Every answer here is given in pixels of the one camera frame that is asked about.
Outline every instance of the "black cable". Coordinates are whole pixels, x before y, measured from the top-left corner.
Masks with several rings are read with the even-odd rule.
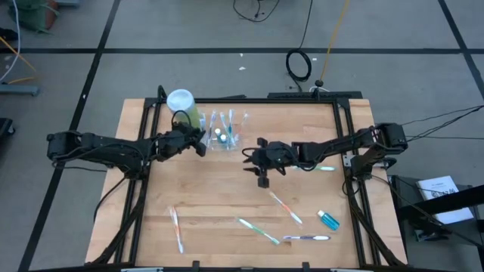
[[[86,167],[80,167],[80,166],[69,166],[69,167],[64,166],[64,167],[60,167],[60,166],[57,166],[57,163],[56,162],[53,162],[51,165],[55,169],[78,169],[78,170],[86,170],[86,171],[90,171],[90,172],[103,172],[103,173],[106,173],[107,172],[107,170],[92,169],[92,168],[86,168]]]
[[[402,180],[399,176],[394,176],[394,177],[395,177],[395,179],[397,179],[397,180],[403,182],[404,184],[407,184],[408,186],[410,186],[412,188],[415,188],[417,190],[425,190],[425,191],[429,191],[429,192],[435,192],[435,193],[441,193],[441,194],[443,194],[443,192],[440,192],[440,191],[437,191],[437,190],[423,189],[423,188],[418,187],[417,185],[409,184],[407,181]]]
[[[114,185],[107,193],[99,200],[99,203],[96,205],[96,209],[94,210],[94,218],[93,221],[96,221],[96,215],[98,214],[99,207],[101,207],[101,204],[106,200],[106,198],[116,189],[118,188],[121,183],[126,179],[126,177],[123,177],[121,181],[118,181],[116,185]]]
[[[301,44],[299,45],[299,49],[301,49],[301,47],[303,46],[304,38],[306,37],[306,32],[308,31],[309,18],[311,18],[311,10],[312,10],[312,0],[309,3],[308,19],[306,20],[306,26],[304,27],[304,34],[302,34],[302,40],[301,40]]]
[[[312,10],[312,0],[309,3],[308,17],[307,17],[307,20],[306,20],[306,26],[304,27],[304,34],[302,35],[301,44],[299,45],[298,48],[289,50],[289,52],[287,52],[287,55],[286,55],[286,70],[287,70],[287,73],[289,73],[289,76],[291,77],[291,79],[294,81],[294,83],[296,83],[299,92],[303,92],[303,89],[301,88],[301,86],[299,85],[298,82],[308,81],[309,77],[311,76],[311,72],[312,72],[311,61],[310,61],[308,55],[301,50],[301,48],[303,47],[303,44],[304,44],[304,39],[306,37],[306,32],[308,30],[309,18],[311,18],[311,10]],[[296,76],[296,74],[294,74],[294,72],[290,68],[289,58],[294,53],[301,55],[301,57],[306,62],[306,66],[308,67],[308,72],[306,73],[305,76]]]
[[[184,110],[177,110],[173,113],[173,116],[172,116],[172,126],[174,124],[174,120],[175,120],[175,116],[177,113],[183,113],[185,116],[187,116],[187,119],[188,119],[188,124],[191,126],[191,119],[190,119],[190,116],[188,115],[187,112],[185,112]]]
[[[257,12],[256,12],[256,15],[254,15],[254,18],[258,18],[259,17],[259,12],[260,12],[260,2],[262,0],[257,0]]]
[[[397,190],[396,190],[395,188],[393,188],[393,186],[392,186],[392,185],[391,185],[391,184],[390,184],[388,181],[386,181],[386,180],[384,180],[384,179],[382,179],[382,178],[380,178],[380,177],[377,177],[376,175],[372,175],[372,177],[373,177],[373,178],[376,178],[376,179],[378,179],[378,180],[380,180],[380,181],[383,181],[384,183],[386,183],[386,184],[389,186],[390,190],[391,190],[391,191],[392,191],[392,192],[393,192],[393,193],[394,193],[394,194],[395,194],[395,195],[396,195],[398,198],[400,198],[401,200],[405,201],[407,204],[409,204],[409,205],[410,205],[410,207],[412,207],[412,208],[414,208],[414,209],[418,210],[418,211],[419,211],[419,212],[420,212],[422,215],[425,215],[425,217],[427,217],[427,219],[429,219],[429,221],[430,221],[430,222],[432,222],[432,223],[436,224],[436,225],[437,225],[437,226],[439,226],[441,229],[443,229],[443,230],[445,230],[445,231],[448,231],[449,233],[455,234],[455,236],[459,236],[461,239],[466,240],[467,242],[469,242],[469,243],[471,243],[471,244],[475,245],[476,247],[478,247],[478,248],[480,248],[480,249],[484,249],[484,246],[483,246],[482,244],[479,244],[479,243],[477,243],[476,241],[474,241],[474,240],[472,240],[472,239],[470,239],[470,238],[468,238],[468,237],[466,237],[466,236],[464,236],[464,235],[462,235],[462,234],[460,234],[460,233],[458,233],[458,232],[456,232],[456,231],[454,231],[454,230],[449,230],[449,229],[448,229],[448,228],[445,226],[445,224],[444,224],[444,223],[442,223],[441,221],[439,221],[439,220],[435,219],[435,218],[434,218],[432,215],[429,215],[429,213],[425,212],[423,209],[421,209],[421,208],[417,207],[416,205],[412,204],[412,203],[411,203],[410,201],[408,201],[406,198],[404,198],[403,196],[401,196],[401,195],[399,194],[399,192],[397,192]]]
[[[447,115],[452,114],[452,113],[459,113],[459,112],[463,112],[463,111],[466,111],[466,110],[474,110],[475,108],[478,108],[478,107],[484,107],[484,105],[474,106],[474,107],[470,107],[470,108],[462,109],[462,110],[454,110],[454,111],[451,111],[451,112],[448,112],[448,113],[443,113],[443,114],[439,114],[437,116],[427,117],[425,119],[414,120],[414,121],[406,122],[406,123],[403,123],[403,124],[400,124],[400,125],[410,125],[410,124],[413,124],[415,122],[423,122],[423,121],[427,121],[427,120],[430,120],[430,119],[435,119],[435,118],[439,118],[439,117],[442,117],[442,116],[447,116]]]
[[[141,158],[144,160],[143,153],[142,153],[142,152],[141,152],[141,151],[140,151],[140,150],[139,150],[137,147],[132,146],[132,145],[130,145],[130,144],[116,144],[116,143],[115,143],[115,144],[106,144],[106,145],[104,145],[104,146],[96,147],[96,148],[94,148],[94,149],[91,149],[90,151],[87,151],[87,152],[81,153],[81,154],[79,154],[79,155],[77,155],[77,156],[74,156],[74,157],[72,157],[72,158],[69,158],[69,159],[59,159],[59,158],[65,157],[65,156],[69,156],[70,154],[74,153],[75,151],[80,150],[80,149],[81,149],[81,147],[78,147],[78,148],[76,148],[76,149],[72,150],[71,152],[69,152],[68,154],[66,154],[66,155],[62,155],[62,156],[57,156],[57,157],[55,157],[54,159],[55,159],[55,162],[70,162],[70,161],[72,161],[72,160],[74,160],[74,159],[79,159],[79,158],[82,158],[83,156],[85,156],[85,155],[87,155],[87,154],[90,154],[90,153],[93,153],[93,152],[95,152],[95,151],[98,151],[98,150],[100,150],[101,148],[105,148],[105,147],[115,147],[115,146],[129,147],[129,148],[131,148],[131,149],[135,150],[136,152],[138,152],[138,154],[139,154],[139,155],[141,156]]]
[[[274,12],[275,8],[276,8],[276,7],[279,5],[279,1],[280,1],[280,0],[278,0],[278,1],[275,3],[275,5],[274,5],[274,7],[272,8],[271,12],[269,12],[269,14],[268,14],[268,15],[267,15],[267,16],[266,16],[264,19],[261,19],[261,20],[254,20],[254,19],[250,19],[250,18],[247,18],[247,17],[245,17],[244,15],[242,15],[242,14],[241,14],[241,13],[240,13],[240,12],[239,12],[237,9],[236,9],[236,7],[235,7],[235,3],[237,2],[237,0],[234,0],[234,4],[232,5],[232,8],[234,9],[235,13],[236,13],[236,14],[238,14],[238,15],[240,16],[240,18],[241,18],[241,19],[248,20],[248,21],[250,21],[250,22],[254,22],[254,23],[261,23],[261,22],[263,22],[263,21],[267,20],[267,19],[268,19],[268,18],[271,16],[272,12]],[[257,13],[256,13],[256,14],[259,14],[259,11],[260,11],[260,0],[258,0],[257,2],[259,3],[259,8],[258,8],[258,10],[257,10]]]
[[[467,113],[465,113],[465,114],[463,114],[461,116],[455,117],[454,119],[452,119],[450,121],[444,122],[442,125],[436,126],[434,128],[429,128],[426,131],[424,131],[424,132],[418,134],[417,136],[411,138],[410,140],[407,140],[407,142],[415,141],[415,140],[418,140],[420,138],[426,137],[426,136],[428,136],[428,135],[430,135],[430,134],[432,134],[432,133],[434,133],[434,132],[436,132],[436,131],[438,131],[438,130],[440,130],[440,129],[442,129],[442,128],[444,128],[444,127],[446,127],[446,126],[448,126],[448,125],[450,125],[450,124],[452,124],[452,123],[454,123],[456,121],[458,121],[459,119],[462,119],[465,116],[470,115],[471,113],[475,113],[475,112],[479,111],[483,107],[484,106],[474,107],[473,110],[471,110],[470,112],[467,112]]]
[[[250,155],[245,154],[245,152],[247,150],[258,150],[258,148],[257,147],[248,147],[248,148],[242,149],[242,155],[246,156],[247,158],[250,158]]]
[[[297,53],[297,54],[301,55],[301,57],[306,62],[306,66],[308,67],[308,72],[306,73],[305,76],[296,76],[296,74],[290,68],[289,58],[294,53]],[[297,88],[299,89],[299,92],[303,92],[303,89],[301,88],[301,86],[299,85],[298,82],[307,82],[308,79],[309,79],[309,77],[311,76],[312,65],[311,65],[311,61],[310,61],[308,55],[306,53],[304,53],[299,48],[295,48],[295,49],[289,50],[289,52],[287,52],[287,55],[286,55],[286,69],[287,69],[287,73],[289,74],[289,76],[291,77],[291,79],[294,81],[294,83],[296,83]]]
[[[348,192],[345,191],[345,186],[346,186],[347,180],[343,182],[343,185],[341,186],[341,190],[345,196],[355,196],[359,191],[360,191],[360,186],[356,188],[356,191],[354,191],[352,194],[348,194]]]
[[[419,138],[429,138],[429,139],[455,139],[455,140],[484,140],[484,138],[477,138],[477,137],[446,137],[446,136],[420,136]]]

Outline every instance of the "green toothbrush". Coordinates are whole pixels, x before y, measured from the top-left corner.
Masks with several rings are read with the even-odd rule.
[[[252,225],[251,223],[245,221],[244,219],[242,218],[237,218],[237,220],[244,224],[246,227],[248,227],[249,229],[252,229],[254,230],[255,232],[257,232],[258,234],[262,234],[263,236],[266,236],[267,238],[269,238],[271,240],[272,243],[274,243],[275,245],[278,245],[280,242],[275,239],[274,237],[268,235],[267,233],[265,233],[264,231],[262,231],[261,229],[259,229],[258,227]]]

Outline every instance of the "clear container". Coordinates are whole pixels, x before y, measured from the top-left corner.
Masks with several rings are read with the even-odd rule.
[[[247,124],[248,117],[247,112],[237,115],[234,110],[229,112],[213,110],[209,119],[207,116],[206,133],[202,140],[207,149],[214,151],[241,150],[244,126]]]

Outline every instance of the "toothbrush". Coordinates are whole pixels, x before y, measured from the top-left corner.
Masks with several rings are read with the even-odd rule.
[[[245,221],[244,219],[242,218],[237,218],[237,220],[242,223],[244,226],[248,227],[249,229],[251,230],[254,230],[255,232],[257,232],[258,234],[262,234],[263,236],[266,236],[267,238],[269,238],[271,240],[272,243],[274,243],[275,245],[278,245],[280,242],[275,239],[274,237],[268,235],[267,233],[265,233],[263,230],[259,229],[258,227],[252,225],[251,223]]]
[[[232,134],[232,121],[234,120],[234,110],[228,110],[228,133]]]
[[[180,225],[178,224],[178,215],[176,214],[175,206],[171,206],[169,214],[172,216],[173,225],[175,226],[176,239],[178,241],[178,250],[183,254],[182,238],[180,237]]]
[[[301,168],[297,166],[292,166],[292,169],[300,170]],[[315,170],[332,172],[332,171],[335,171],[336,169],[331,166],[316,166]]]
[[[200,120],[200,127],[202,128],[202,130],[205,130],[205,126],[206,126],[206,117],[205,117],[205,113],[202,113],[202,119]]]
[[[239,133],[237,133],[237,135],[235,135],[234,141],[236,141],[236,142],[239,141],[239,134],[242,132],[242,128],[244,127],[244,124],[247,121],[247,118],[249,118],[249,114],[247,112],[245,112],[244,118],[242,119],[242,123],[240,124]]]
[[[210,146],[210,140],[212,140],[213,123],[215,122],[216,117],[217,117],[217,112],[216,110],[213,110],[212,117],[210,117],[209,133],[207,135],[208,137],[206,138],[206,147]]]
[[[225,132],[227,132],[228,139],[230,140],[229,143],[235,143],[234,138],[232,137],[232,134],[228,131],[227,125],[225,124],[225,114],[223,112],[220,112],[220,120],[222,120],[222,125],[224,126]]]
[[[286,205],[286,204],[284,204],[284,203],[282,202],[282,200],[280,200],[280,199],[279,199],[279,198],[278,198],[278,197],[275,195],[275,193],[273,193],[273,192],[269,191],[269,194],[272,196],[272,198],[273,198],[273,199],[275,199],[275,201],[277,201],[279,204],[281,204],[282,208],[283,208],[283,209],[285,209],[285,210],[286,210],[286,212],[289,212],[290,217],[292,217],[292,218],[293,218],[293,219],[294,219],[294,220],[295,220],[297,223],[299,223],[299,224],[302,224],[302,223],[303,223],[303,221],[301,220],[301,218],[299,218],[299,217],[298,217],[298,216],[297,216],[295,213],[293,213],[293,211],[291,211],[291,210],[289,209],[289,207],[287,207],[287,205]]]
[[[284,240],[329,240],[331,239],[329,236],[317,235],[317,236],[284,236],[282,237]]]

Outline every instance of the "yellow cable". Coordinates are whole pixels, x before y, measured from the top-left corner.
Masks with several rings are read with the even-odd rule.
[[[12,51],[14,52],[26,65],[28,65],[30,68],[32,68],[32,70],[34,72],[37,72],[36,68],[34,68],[34,66],[32,64],[30,64],[30,62],[28,62],[26,59],[24,59],[22,57],[22,55],[18,54],[15,49],[13,49],[9,44],[8,42],[6,42],[1,36],[0,36],[0,41],[2,41],[5,45],[7,45],[7,47]]]
[[[338,23],[334,28],[333,35],[331,36],[330,44],[327,47],[326,59],[324,60],[324,66],[323,66],[323,72],[321,73],[321,78],[319,78],[321,81],[323,80],[324,74],[326,73],[326,66],[327,66],[327,61],[330,58],[331,47],[333,46],[334,40],[338,35],[338,30],[340,29],[341,22],[343,21],[343,17],[345,16],[346,9],[348,8],[348,4],[349,4],[349,0],[345,0],[345,5],[343,6],[343,10],[341,11],[341,15],[340,15],[340,18],[338,19]]]
[[[12,80],[10,82],[7,82],[7,84],[14,84],[14,83],[18,83],[18,82],[24,82],[24,81],[27,81],[27,80],[34,80],[36,79],[35,77],[28,77],[28,78],[23,78],[23,79],[15,79],[15,80]]]

